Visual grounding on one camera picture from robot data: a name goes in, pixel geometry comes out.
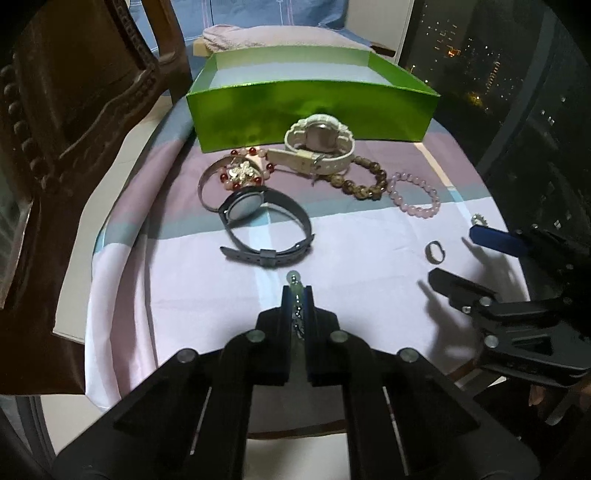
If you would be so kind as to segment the right human hand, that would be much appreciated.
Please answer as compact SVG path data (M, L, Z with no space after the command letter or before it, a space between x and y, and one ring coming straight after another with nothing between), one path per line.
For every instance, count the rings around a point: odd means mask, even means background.
M554 415L563 415L571 407L586 412L590 410L590 378L572 387L532 385L529 392L530 406L540 407Z

